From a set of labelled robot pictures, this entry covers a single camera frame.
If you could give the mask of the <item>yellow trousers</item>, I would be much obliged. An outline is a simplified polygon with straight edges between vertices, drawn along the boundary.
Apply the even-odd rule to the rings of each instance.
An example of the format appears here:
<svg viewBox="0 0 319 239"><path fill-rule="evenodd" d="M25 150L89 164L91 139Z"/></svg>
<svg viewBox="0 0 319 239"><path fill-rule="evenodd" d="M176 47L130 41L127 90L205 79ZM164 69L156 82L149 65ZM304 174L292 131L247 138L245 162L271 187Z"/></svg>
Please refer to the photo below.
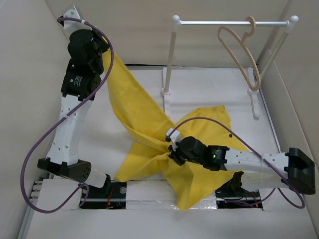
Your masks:
<svg viewBox="0 0 319 239"><path fill-rule="evenodd" d="M182 136L193 136L206 145L222 145L246 151L230 134L231 118L225 106L198 108L173 123L154 99L138 83L117 54L103 54L109 99L115 116L134 143L115 175L126 182L161 172L177 197L177 207L188 210L210 196L233 177L233 171L210 171L201 165L177 165L168 156L165 134L177 127Z"/></svg>

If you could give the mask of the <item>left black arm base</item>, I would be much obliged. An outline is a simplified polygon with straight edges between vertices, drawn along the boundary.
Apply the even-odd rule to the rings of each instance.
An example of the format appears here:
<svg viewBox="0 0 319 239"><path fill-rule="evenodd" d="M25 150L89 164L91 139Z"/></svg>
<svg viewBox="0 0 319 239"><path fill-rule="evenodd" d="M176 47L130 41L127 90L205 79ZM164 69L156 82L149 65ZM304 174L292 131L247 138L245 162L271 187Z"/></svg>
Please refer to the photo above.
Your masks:
<svg viewBox="0 0 319 239"><path fill-rule="evenodd" d="M121 210L126 208L126 182L111 180L104 188L89 186L88 196L85 199L86 190L82 190L80 198L81 209L106 209Z"/></svg>

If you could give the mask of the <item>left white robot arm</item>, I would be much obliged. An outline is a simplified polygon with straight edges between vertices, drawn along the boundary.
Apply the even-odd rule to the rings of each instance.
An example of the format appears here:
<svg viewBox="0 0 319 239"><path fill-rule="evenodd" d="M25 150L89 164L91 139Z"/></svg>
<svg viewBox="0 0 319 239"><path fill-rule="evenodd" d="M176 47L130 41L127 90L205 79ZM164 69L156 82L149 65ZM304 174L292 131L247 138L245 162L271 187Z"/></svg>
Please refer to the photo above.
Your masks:
<svg viewBox="0 0 319 239"><path fill-rule="evenodd" d="M78 158L80 136L85 117L94 100L94 90L104 72L102 54L109 48L100 33L81 29L71 33L68 52L70 60L61 87L59 119L64 120L55 131L52 146L37 167L54 175L94 187L99 197L111 193L109 176Z"/></svg>

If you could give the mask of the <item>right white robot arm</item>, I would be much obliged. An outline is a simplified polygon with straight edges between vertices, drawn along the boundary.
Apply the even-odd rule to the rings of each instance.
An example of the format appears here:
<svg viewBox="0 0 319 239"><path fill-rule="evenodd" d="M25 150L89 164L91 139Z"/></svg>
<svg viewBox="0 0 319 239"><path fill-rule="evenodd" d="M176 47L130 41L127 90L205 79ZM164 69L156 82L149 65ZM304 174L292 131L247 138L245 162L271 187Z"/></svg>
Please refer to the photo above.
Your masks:
<svg viewBox="0 0 319 239"><path fill-rule="evenodd" d="M296 189L304 195L316 192L315 163L298 148L259 157L227 146L206 146L193 136L166 137L166 141L171 143L169 157L179 166L191 162L210 171L233 171L230 190L236 196L264 188Z"/></svg>

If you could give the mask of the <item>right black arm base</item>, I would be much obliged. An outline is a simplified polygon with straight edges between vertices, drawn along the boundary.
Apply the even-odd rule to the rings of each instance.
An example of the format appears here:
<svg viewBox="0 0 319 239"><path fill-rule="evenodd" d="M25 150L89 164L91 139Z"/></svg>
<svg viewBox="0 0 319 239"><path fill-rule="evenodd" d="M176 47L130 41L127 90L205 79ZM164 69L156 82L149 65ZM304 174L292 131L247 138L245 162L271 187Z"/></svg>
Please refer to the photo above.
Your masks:
<svg viewBox="0 0 319 239"><path fill-rule="evenodd" d="M243 172L234 173L231 180L215 191L218 209L263 209L259 191L249 192L241 188Z"/></svg>

